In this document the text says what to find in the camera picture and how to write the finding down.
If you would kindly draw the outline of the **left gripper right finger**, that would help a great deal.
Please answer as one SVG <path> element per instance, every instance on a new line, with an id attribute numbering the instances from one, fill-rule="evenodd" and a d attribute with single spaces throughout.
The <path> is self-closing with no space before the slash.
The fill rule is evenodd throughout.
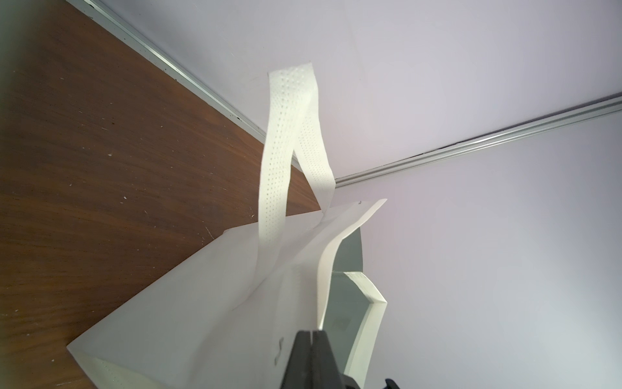
<path id="1" fill-rule="evenodd" d="M 324 331 L 312 332 L 312 388 L 360 389 L 352 377 L 340 373 Z"/>

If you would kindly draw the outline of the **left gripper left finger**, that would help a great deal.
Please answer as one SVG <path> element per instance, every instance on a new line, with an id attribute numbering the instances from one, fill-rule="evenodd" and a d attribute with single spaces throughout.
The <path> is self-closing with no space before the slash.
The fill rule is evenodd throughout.
<path id="1" fill-rule="evenodd" d="M 299 331 L 296 334 L 288 364 L 283 375 L 281 389 L 311 389 L 312 334 Z"/>

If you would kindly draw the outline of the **white insulated delivery bag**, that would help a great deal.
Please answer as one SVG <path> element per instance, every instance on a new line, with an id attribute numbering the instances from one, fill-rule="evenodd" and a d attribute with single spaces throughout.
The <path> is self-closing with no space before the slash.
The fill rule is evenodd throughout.
<path id="1" fill-rule="evenodd" d="M 381 200 L 335 207 L 311 64 L 269 75 L 259 216 L 231 228 L 78 336 L 99 388 L 277 388 L 301 331 L 327 333 L 364 387 L 386 300 L 363 272 Z"/>

